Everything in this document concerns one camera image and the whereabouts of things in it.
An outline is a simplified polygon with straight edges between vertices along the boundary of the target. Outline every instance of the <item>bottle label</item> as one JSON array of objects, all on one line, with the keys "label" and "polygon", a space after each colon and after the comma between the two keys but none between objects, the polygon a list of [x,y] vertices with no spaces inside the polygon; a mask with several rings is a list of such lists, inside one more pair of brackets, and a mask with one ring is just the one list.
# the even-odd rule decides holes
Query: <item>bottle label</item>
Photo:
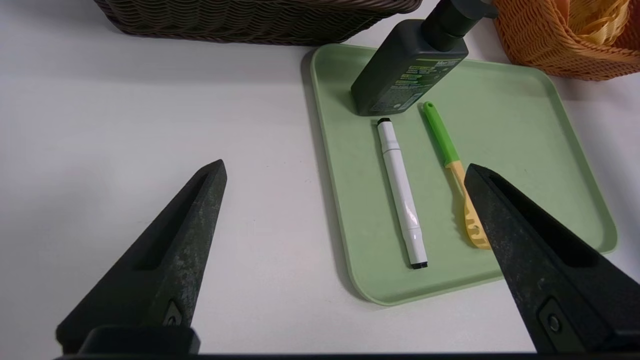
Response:
[{"label": "bottle label", "polygon": [[408,109],[460,61],[462,58],[415,59],[370,110],[386,113]]}]

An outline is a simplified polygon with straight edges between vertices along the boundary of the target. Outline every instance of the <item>tray rim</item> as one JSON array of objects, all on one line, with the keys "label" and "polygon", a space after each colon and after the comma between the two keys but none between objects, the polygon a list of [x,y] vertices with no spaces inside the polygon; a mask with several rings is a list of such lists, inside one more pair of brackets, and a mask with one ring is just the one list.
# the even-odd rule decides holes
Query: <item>tray rim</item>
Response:
[{"label": "tray rim", "polygon": [[[474,286],[479,286],[479,285],[483,285],[483,284],[488,284],[490,282],[494,282],[494,281],[498,281],[504,278],[504,276],[502,275],[502,272],[500,271],[500,269],[498,269],[500,271],[500,275],[498,276],[490,276],[487,277],[483,280],[480,281],[474,281],[472,283],[468,283],[468,284],[462,284],[462,285],[458,285],[458,286],[453,286],[450,288],[446,288],[446,289],[442,289],[442,290],[437,290],[437,291],[433,291],[430,293],[425,293],[422,295],[415,295],[415,296],[411,296],[411,297],[406,297],[404,299],[401,300],[397,300],[397,301],[387,301],[387,300],[381,300],[378,299],[376,297],[373,297],[372,295],[368,294],[361,286],[360,283],[357,281],[355,274],[353,273],[353,268],[351,265],[351,257],[349,256],[349,244],[346,241],[346,237],[344,234],[344,226],[342,223],[342,214],[340,212],[340,206],[339,206],[339,198],[336,194],[336,188],[335,188],[335,183],[334,183],[334,176],[333,176],[333,168],[330,166],[331,163],[331,155],[328,151],[328,146],[326,143],[326,132],[324,129],[324,122],[322,121],[322,107],[320,106],[320,97],[318,95],[318,91],[316,91],[316,89],[318,88],[318,84],[319,84],[319,80],[317,78],[317,71],[316,71],[316,61],[317,58],[319,56],[319,54],[326,52],[327,49],[333,48],[333,47],[350,47],[350,48],[354,48],[354,49],[366,49],[366,50],[375,50],[375,48],[373,47],[367,47],[367,46],[358,46],[358,45],[348,45],[348,44],[326,44],[323,45],[321,47],[318,47],[317,49],[313,50],[313,55],[311,57],[311,62],[309,65],[309,72],[311,74],[311,80],[312,80],[312,84],[313,84],[313,89],[314,89],[314,98],[316,100],[316,108],[317,108],[317,113],[318,113],[318,121],[320,122],[320,128],[322,129],[322,134],[323,134],[323,144],[324,144],[324,153],[327,159],[327,167],[329,169],[329,175],[331,178],[331,189],[332,189],[332,194],[333,194],[333,201],[335,204],[335,209],[336,209],[336,213],[338,215],[338,224],[340,227],[340,236],[342,237],[342,248],[344,249],[344,254],[345,254],[345,261],[347,263],[347,270],[349,272],[349,278],[351,279],[351,283],[353,284],[353,286],[356,288],[356,290],[359,292],[359,294],[361,294],[361,296],[363,296],[365,299],[378,304],[378,305],[382,305],[382,306],[395,306],[395,305],[400,305],[400,304],[405,304],[407,302],[411,302],[411,301],[416,301],[416,300],[420,300],[420,299],[426,299],[429,297],[434,297],[434,296],[438,296],[438,295],[442,295],[445,293],[450,293],[450,292],[454,292],[454,291],[458,291],[458,290],[464,290],[467,288],[471,288]],[[465,58],[463,60],[463,62],[465,63],[473,63],[474,65],[480,65],[480,66],[485,66],[487,64],[490,64],[490,66],[492,67],[502,67],[502,68],[513,68],[516,67],[519,70],[522,71],[526,71],[526,72],[530,72],[532,76],[537,77],[538,79],[544,81],[544,86],[547,88],[548,92],[550,93],[550,95],[553,97],[552,100],[559,105],[560,109],[562,110],[562,112],[564,113],[564,117],[565,119],[563,121],[566,121],[569,124],[569,129],[571,130],[571,135],[574,137],[574,139],[577,142],[577,145],[579,147],[580,153],[582,153],[582,156],[585,159],[585,163],[587,166],[587,169],[589,170],[589,173],[591,174],[591,177],[593,178],[595,185],[598,189],[599,195],[602,198],[602,204],[604,205],[604,209],[606,210],[606,212],[608,213],[609,217],[611,218],[611,223],[612,223],[612,230],[614,232],[615,235],[615,239],[616,241],[613,243],[613,246],[610,249],[604,249],[604,250],[600,250],[600,249],[595,249],[596,251],[598,251],[601,254],[609,254],[613,251],[615,251],[618,248],[618,227],[616,226],[616,222],[613,219],[613,216],[611,215],[611,210],[609,209],[609,205],[606,203],[604,196],[602,195],[602,191],[600,189],[600,186],[598,184],[598,181],[596,179],[596,177],[593,174],[593,170],[591,169],[591,164],[589,163],[589,159],[587,158],[587,156],[584,154],[584,149],[582,147],[582,144],[580,142],[580,138],[575,134],[575,130],[573,129],[573,125],[571,124],[571,121],[569,119],[569,116],[566,112],[566,108],[564,107],[564,103],[562,102],[562,98],[560,98],[560,95],[557,91],[556,85],[554,84],[554,82],[551,80],[551,78],[544,73],[543,71],[539,70],[539,69],[535,69],[532,67],[525,67],[525,66],[520,66],[520,65],[513,65],[513,64],[505,64],[505,63],[496,63],[496,62],[492,62],[492,61],[483,61],[483,60],[474,60],[474,59],[468,59]]]}]

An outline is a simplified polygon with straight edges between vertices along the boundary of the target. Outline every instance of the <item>light green plastic tray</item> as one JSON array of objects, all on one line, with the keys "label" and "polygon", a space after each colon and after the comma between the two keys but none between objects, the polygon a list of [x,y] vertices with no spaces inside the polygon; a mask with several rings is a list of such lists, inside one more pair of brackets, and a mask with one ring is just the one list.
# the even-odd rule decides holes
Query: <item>light green plastic tray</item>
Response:
[{"label": "light green plastic tray", "polygon": [[370,301],[396,305],[500,279],[490,250],[463,228],[463,201],[426,127],[432,101],[465,166],[486,166],[600,252],[616,228],[544,73],[465,60],[406,112],[392,115],[420,218],[429,267],[412,270],[375,128],[354,114],[349,89],[375,49],[331,44],[316,51],[311,75],[349,273]]}]

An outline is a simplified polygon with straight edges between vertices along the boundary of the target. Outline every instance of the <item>orange woven basket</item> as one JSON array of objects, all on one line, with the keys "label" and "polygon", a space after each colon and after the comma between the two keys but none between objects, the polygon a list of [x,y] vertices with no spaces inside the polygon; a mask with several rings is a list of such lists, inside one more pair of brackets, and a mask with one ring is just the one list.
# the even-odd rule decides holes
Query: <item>orange woven basket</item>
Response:
[{"label": "orange woven basket", "polygon": [[629,20],[612,46],[576,36],[555,0],[493,0],[502,47],[512,63],[549,75],[608,80],[640,72],[640,0],[629,3]]}]

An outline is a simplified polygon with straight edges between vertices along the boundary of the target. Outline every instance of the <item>pump dispenser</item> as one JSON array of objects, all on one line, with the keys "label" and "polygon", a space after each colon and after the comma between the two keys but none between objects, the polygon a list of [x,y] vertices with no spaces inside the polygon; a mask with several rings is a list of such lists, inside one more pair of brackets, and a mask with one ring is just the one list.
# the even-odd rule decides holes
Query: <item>pump dispenser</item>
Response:
[{"label": "pump dispenser", "polygon": [[398,23],[351,85],[358,115],[407,110],[467,57],[465,34],[497,16],[481,0],[440,0],[427,19]]}]

